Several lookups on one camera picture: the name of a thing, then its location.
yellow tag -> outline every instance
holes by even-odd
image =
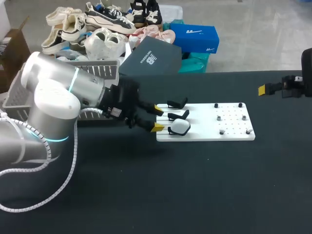
[[[159,110],[159,111],[162,111],[158,106],[156,106],[156,105],[154,105],[154,108],[156,109],[156,110]]]
[[[259,96],[265,94],[265,84],[258,88],[258,94]]]
[[[161,132],[164,129],[164,127],[165,127],[164,125],[161,125],[159,123],[155,123],[154,128],[151,130],[151,133]]]

white bin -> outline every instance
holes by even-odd
[[[164,23],[171,23],[173,20],[183,19],[182,6],[159,5],[159,9]]]
[[[4,6],[4,1],[5,0],[0,0],[0,41],[3,40],[5,35],[11,29],[9,18]]]

black shoe box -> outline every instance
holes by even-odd
[[[177,74],[182,64],[181,48],[146,37],[119,67],[126,76]]]

blue shoe box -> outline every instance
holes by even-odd
[[[174,45],[182,52],[215,54],[219,46],[219,36],[214,26],[171,23],[175,32]]]

wire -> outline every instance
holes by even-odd
[[[85,113],[85,112],[95,112],[95,113],[98,113],[100,115],[103,113],[103,111],[100,110],[100,109],[86,108],[86,109],[81,110],[80,114]],[[1,117],[2,118],[0,118],[0,121],[8,121],[8,122],[10,122],[9,121],[9,119],[10,119],[13,122],[13,123],[10,122],[11,124],[13,124],[13,125],[17,124],[19,126],[23,126],[23,127],[27,128],[27,129],[29,129],[34,134],[36,134],[39,137],[40,141],[45,146],[45,149],[46,149],[46,152],[47,152],[47,159],[39,167],[32,168],[32,169],[18,169],[18,168],[7,169],[7,170],[4,170],[4,171],[0,172],[0,176],[2,176],[4,174],[7,174],[7,173],[38,172],[38,171],[46,168],[48,166],[48,164],[50,163],[50,161],[51,161],[51,149],[50,149],[49,143],[46,141],[44,136],[38,130],[36,130],[35,128],[30,126],[29,124],[21,122],[21,121],[16,120],[16,119],[11,119],[4,112],[1,112]],[[48,197],[47,199],[45,199],[44,201],[42,201],[42,202],[40,202],[40,203],[38,203],[36,205],[30,206],[30,207],[27,207],[27,208],[22,208],[22,209],[11,209],[11,208],[7,208],[7,207],[5,207],[5,206],[0,204],[0,209],[3,210],[3,211],[6,211],[6,212],[10,212],[10,213],[22,213],[22,212],[27,212],[27,211],[31,211],[31,210],[34,210],[36,208],[39,208],[39,207],[47,204],[51,200],[53,200],[57,195],[60,194],[60,192],[63,191],[63,189],[66,187],[66,185],[68,184],[68,182],[70,181],[70,179],[71,179],[71,177],[72,177],[72,175],[74,173],[74,169],[75,169],[75,166],[76,166],[76,159],[77,159],[77,149],[78,149],[78,130],[77,130],[77,120],[76,120],[76,122],[74,124],[74,155],[73,155],[73,162],[72,162],[72,166],[71,166],[70,172],[69,172],[66,180],[62,184],[62,186],[55,193],[53,193],[50,197]]]

